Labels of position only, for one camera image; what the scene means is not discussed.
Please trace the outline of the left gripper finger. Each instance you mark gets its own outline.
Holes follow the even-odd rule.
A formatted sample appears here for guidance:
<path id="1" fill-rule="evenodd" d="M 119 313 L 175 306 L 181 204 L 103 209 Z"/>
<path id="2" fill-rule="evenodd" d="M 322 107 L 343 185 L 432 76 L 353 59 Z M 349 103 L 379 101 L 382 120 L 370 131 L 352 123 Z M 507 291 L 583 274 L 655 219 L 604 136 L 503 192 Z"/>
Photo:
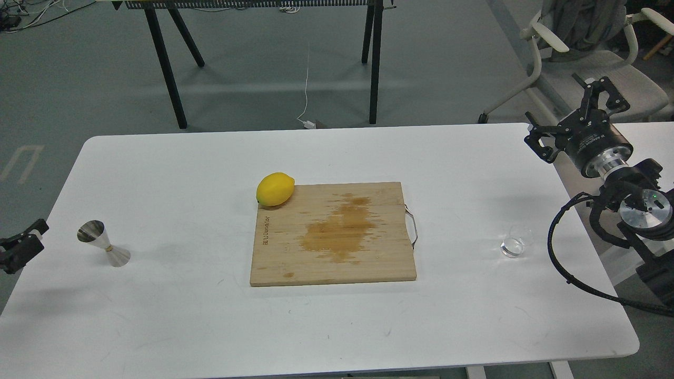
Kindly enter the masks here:
<path id="1" fill-rule="evenodd" d="M 1 269 L 15 274 L 44 249 L 42 238 L 49 230 L 45 219 L 37 219 L 26 230 L 1 239 Z"/>

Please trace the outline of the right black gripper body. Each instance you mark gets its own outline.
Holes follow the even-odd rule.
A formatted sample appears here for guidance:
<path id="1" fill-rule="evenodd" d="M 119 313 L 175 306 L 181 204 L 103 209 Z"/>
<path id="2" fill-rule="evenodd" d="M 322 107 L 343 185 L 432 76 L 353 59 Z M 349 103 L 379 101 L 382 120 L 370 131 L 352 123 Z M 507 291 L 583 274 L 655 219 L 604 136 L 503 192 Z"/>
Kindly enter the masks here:
<path id="1" fill-rule="evenodd" d="M 581 120 L 580 116 L 572 113 L 558 125 L 570 130 L 566 145 L 558 148 L 563 149 L 583 177 L 591 179 L 600 176 L 593 161 L 606 151 L 622 161 L 627 161 L 633 153 L 633 145 L 605 115 L 597 114 Z"/>

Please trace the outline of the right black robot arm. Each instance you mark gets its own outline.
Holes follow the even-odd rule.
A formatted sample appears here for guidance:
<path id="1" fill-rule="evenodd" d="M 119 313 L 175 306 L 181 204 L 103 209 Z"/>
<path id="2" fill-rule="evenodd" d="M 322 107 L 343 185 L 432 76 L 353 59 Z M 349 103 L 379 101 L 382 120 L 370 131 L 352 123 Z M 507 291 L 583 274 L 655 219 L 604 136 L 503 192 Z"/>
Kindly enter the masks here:
<path id="1" fill-rule="evenodd" d="M 540 125 L 531 113 L 526 113 L 530 130 L 524 142 L 547 163 L 565 153 L 582 177 L 600 178 L 603 183 L 597 195 L 580 192 L 554 216 L 547 233 L 549 259 L 569 285 L 623 306 L 672 317 L 672 251 L 657 256 L 646 245 L 648 240 L 664 242 L 673 235 L 672 191 L 664 192 L 659 186 L 662 166 L 651 158 L 634 166 L 628 164 L 633 145 L 614 127 L 610 117 L 627 111 L 630 103 L 608 77 L 572 77 L 583 87 L 580 106 L 552 126 Z M 623 249 L 632 248 L 641 257 L 643 263 L 636 273 L 660 304 L 606 294 L 563 268 L 553 250 L 554 229 L 566 211 L 580 203 L 590 209 L 588 223 L 600 239 Z"/>

